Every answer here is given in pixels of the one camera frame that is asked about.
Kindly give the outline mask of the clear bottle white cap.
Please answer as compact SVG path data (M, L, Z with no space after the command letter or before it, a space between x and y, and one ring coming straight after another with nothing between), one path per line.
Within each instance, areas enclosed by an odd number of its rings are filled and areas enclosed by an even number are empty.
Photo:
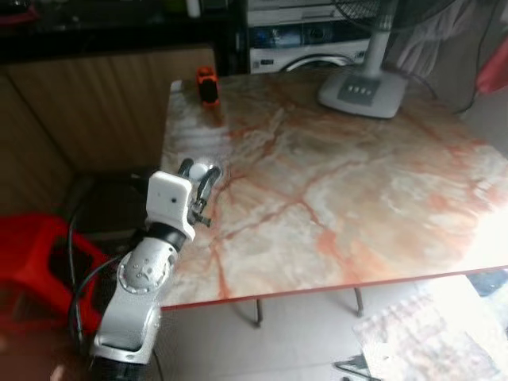
M194 185L210 183L214 185L221 178L221 168L215 164L195 162L189 168L189 179Z

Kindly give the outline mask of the marble pattern floor slab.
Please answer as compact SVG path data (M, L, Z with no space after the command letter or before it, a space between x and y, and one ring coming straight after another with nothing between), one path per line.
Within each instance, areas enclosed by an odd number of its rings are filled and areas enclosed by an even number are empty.
M352 328L363 344L396 346L402 381L506 381L503 327L476 300L418 294Z

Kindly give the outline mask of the orange black device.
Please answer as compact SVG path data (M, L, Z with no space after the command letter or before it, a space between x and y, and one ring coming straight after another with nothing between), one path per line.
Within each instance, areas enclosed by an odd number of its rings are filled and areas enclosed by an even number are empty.
M204 106L219 106L219 83L217 73L211 67L196 70L198 97Z

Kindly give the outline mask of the wooden cabinet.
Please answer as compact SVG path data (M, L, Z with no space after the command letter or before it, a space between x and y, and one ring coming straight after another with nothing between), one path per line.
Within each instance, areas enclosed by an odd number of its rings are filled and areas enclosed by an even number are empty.
M208 44L0 64L0 217L54 213L77 175L160 162L175 81Z

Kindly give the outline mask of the red plastic stool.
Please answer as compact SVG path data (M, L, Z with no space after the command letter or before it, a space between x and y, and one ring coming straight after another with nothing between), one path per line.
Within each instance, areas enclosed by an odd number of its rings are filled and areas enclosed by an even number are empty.
M66 317L74 291L67 229L67 222L53 214L0 217L0 287L25 291Z

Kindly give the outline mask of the white washing machine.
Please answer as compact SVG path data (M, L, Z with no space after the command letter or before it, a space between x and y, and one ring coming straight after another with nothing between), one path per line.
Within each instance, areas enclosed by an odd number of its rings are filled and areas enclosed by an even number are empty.
M244 0L249 72L364 61L379 0Z

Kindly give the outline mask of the grey standing fan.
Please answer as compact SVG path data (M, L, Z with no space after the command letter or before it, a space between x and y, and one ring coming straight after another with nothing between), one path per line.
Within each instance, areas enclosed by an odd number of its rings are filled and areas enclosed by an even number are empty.
M330 0L346 21L370 33L363 63L338 69L317 91L330 109L363 117L391 119L402 106L410 74L385 67L389 40L396 33L431 32L468 16L473 0Z

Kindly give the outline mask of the red cloth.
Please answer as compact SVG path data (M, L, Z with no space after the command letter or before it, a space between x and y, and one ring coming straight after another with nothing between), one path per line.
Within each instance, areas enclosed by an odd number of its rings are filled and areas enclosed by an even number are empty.
M478 94L489 94L507 87L508 37L498 45L476 76L475 89Z

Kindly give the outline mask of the grey hanging cloth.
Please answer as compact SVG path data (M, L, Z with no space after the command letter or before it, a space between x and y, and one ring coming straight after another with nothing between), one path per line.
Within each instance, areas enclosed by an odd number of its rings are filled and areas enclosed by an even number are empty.
M437 64L441 45L475 21L478 0L407 0L409 25L395 33L386 62L404 73L427 77Z

